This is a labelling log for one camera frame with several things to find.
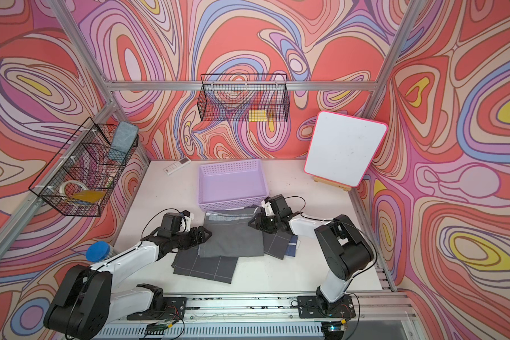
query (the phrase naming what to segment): white remote control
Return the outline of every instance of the white remote control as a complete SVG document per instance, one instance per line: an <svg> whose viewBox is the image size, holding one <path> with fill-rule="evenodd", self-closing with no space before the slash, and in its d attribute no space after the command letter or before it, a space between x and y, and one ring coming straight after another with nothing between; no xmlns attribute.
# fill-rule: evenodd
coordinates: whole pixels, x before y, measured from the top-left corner
<svg viewBox="0 0 510 340"><path fill-rule="evenodd" d="M187 157L183 157L181 160L178 160L177 162L175 162L174 164L166 167L164 169L164 172L167 174L167 175L171 175L174 171L176 170L179 170L181 169L182 167L186 166L187 164L189 164L191 162L190 159L188 159Z"/></svg>

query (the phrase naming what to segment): wire basket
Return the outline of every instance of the wire basket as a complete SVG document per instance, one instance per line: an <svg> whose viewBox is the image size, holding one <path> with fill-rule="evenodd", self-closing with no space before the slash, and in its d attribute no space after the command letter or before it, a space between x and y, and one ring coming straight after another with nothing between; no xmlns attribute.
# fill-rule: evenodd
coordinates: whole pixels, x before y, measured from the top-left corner
<svg viewBox="0 0 510 340"><path fill-rule="evenodd" d="M202 121L287 121L285 73L202 74L198 112Z"/></svg>
<svg viewBox="0 0 510 340"><path fill-rule="evenodd" d="M92 124L83 128L87 122ZM108 203L138 145L136 137L128 153L112 149L110 145L116 128L112 124L95 124L92 119L87 119L62 146L67 148L74 137L81 138L74 150L67 157L61 157L63 160L53 170L49 170L54 159L62 154L63 149L59 150L34 179L29 190L62 215L101 216L102 208ZM49 173L48 180L42 177L43 173ZM82 190L92 191L98 199L90 202L75 198L75 194Z"/></svg>
<svg viewBox="0 0 510 340"><path fill-rule="evenodd" d="M99 136L99 138L94 138L90 143L82 143L88 154L97 164L117 166L127 165L128 160L132 155L133 147L136 148L138 146L138 137L136 137L133 146L129 149L129 151L132 152L126 153L111 148L110 146L110 141L114 138L117 126L112 124L98 124L97 127L101 136Z"/></svg>

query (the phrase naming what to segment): lavender basket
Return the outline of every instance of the lavender basket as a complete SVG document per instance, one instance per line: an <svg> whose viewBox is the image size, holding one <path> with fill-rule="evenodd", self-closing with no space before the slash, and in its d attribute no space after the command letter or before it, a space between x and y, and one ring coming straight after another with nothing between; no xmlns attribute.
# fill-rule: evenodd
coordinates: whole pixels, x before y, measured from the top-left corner
<svg viewBox="0 0 510 340"><path fill-rule="evenodd" d="M203 211L258 205L268 197L260 160L239 160L201 165L198 205Z"/></svg>

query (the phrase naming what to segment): sponge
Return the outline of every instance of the sponge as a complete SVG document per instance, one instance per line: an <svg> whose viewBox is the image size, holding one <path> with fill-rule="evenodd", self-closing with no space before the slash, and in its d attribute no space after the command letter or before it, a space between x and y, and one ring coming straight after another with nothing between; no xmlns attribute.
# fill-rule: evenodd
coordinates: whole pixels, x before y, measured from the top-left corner
<svg viewBox="0 0 510 340"><path fill-rule="evenodd" d="M115 129L114 139L111 141L112 150L108 153L108 158L116 162L124 161L137 135L138 126L125 121L120 122Z"/></svg>

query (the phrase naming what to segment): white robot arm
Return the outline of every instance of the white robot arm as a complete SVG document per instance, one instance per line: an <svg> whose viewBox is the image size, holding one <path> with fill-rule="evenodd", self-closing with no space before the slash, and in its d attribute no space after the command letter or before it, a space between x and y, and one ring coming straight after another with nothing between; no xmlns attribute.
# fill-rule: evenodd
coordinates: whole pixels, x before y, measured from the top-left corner
<svg viewBox="0 0 510 340"><path fill-rule="evenodd" d="M184 250L211 237L204 227L191 228L188 211L167 213L161 226L130 249L89 267L68 270L44 317L48 329L80 340L93 338L102 327L122 316L142 313L160 317L165 306L163 290L150 284L119 293L111 291L132 273L160 260L174 248Z"/></svg>
<svg viewBox="0 0 510 340"><path fill-rule="evenodd" d="M345 304L346 301L342 299L354 275L374 261L372 248L350 218L339 215L332 220L326 220L306 216L301 212L293 213L282 195L267 197L262 205L265 216L262 216L260 221L261 230L270 233L279 229L290 230L294 235L316 238L319 241L330 270L325 282L316 290L316 305L313 308L327 316L328 311ZM341 245L339 239L346 239L347 242ZM351 298L345 298L349 304Z"/></svg>
<svg viewBox="0 0 510 340"><path fill-rule="evenodd" d="M330 268L315 296L298 297L299 304L313 309L299 309L299 316L326 317L336 308L350 305L351 298L345 295L349 283L356 272L374 259L371 247L351 220L346 215L325 220L301 212L293 213L282 195L267 197L262 204L265 213L260 214L258 220L254 219L256 228L268 233L280 229L316 238ZM184 250L211 237L202 226L191 228L191 220L192 214L188 211L167 213L161 226L132 248L90 267L76 265L70 268L47 310L44 326L80 340L89 340L105 324L123 316L161 319L162 311L167 307L167 298L163 297L161 288L139 284L124 292L112 294L111 291L132 273L158 261L174 248ZM340 245L338 239L347 239L347 242ZM350 317L354 315L354 311L347 313Z"/></svg>

